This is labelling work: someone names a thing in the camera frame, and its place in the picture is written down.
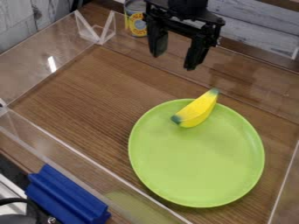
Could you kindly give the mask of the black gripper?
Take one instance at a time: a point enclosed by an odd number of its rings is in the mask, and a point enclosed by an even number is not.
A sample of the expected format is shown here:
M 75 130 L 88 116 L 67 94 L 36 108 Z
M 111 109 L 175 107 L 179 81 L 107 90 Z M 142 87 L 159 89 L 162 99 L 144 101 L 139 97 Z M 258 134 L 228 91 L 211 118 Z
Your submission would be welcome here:
M 183 67 L 191 71 L 204 61 L 211 48 L 210 38 L 220 36 L 226 25 L 222 17 L 208 11 L 208 0 L 144 0 L 147 36 L 151 54 L 158 58 L 168 46 L 168 31 L 192 36 Z

